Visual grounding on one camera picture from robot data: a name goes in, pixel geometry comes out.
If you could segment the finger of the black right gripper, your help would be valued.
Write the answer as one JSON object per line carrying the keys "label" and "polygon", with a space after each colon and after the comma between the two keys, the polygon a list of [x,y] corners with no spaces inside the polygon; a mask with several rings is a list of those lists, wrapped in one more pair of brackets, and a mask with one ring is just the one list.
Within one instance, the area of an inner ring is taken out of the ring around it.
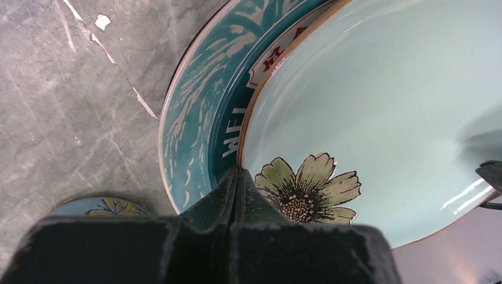
{"label": "finger of the black right gripper", "polygon": [[501,161],[489,160],[481,163],[475,172],[501,194]]}

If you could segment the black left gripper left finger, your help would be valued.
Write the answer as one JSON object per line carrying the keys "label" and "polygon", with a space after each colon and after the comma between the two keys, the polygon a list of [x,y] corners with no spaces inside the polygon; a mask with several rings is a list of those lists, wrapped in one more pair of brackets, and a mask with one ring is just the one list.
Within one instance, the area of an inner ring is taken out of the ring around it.
{"label": "black left gripper left finger", "polygon": [[216,226],[227,225],[234,215],[239,168],[231,167],[217,186],[180,217],[196,231],[214,231]]}

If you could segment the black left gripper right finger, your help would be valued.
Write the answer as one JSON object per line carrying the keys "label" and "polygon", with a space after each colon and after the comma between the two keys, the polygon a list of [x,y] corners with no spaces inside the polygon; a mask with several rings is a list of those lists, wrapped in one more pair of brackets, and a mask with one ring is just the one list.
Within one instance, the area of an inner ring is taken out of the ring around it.
{"label": "black left gripper right finger", "polygon": [[278,230],[292,225],[261,193],[248,170],[238,168],[237,227],[250,230]]}

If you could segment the light blue flower plate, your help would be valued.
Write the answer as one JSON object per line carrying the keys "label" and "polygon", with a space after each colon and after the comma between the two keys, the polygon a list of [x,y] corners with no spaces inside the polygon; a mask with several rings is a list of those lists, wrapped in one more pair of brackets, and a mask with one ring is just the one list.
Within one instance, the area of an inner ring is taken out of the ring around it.
{"label": "light blue flower plate", "polygon": [[495,195],[500,1],[340,1],[275,60],[237,161],[292,222],[428,237]]}

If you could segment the red teal rimmed plate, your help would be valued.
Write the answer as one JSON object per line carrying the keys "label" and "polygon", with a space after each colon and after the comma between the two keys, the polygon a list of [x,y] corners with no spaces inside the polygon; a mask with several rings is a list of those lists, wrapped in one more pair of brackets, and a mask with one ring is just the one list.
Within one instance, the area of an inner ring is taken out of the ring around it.
{"label": "red teal rimmed plate", "polygon": [[171,79],[159,123],[160,171],[177,214],[237,163],[250,100],[283,51],[333,1],[228,1],[202,27]]}

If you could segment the blue mug orange inside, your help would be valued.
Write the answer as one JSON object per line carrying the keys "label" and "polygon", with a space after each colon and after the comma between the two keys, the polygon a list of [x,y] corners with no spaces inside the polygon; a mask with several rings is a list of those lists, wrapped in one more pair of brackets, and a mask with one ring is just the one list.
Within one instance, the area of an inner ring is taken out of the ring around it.
{"label": "blue mug orange inside", "polygon": [[48,216],[149,216],[145,208],[120,198],[94,197],[68,202],[52,210]]}

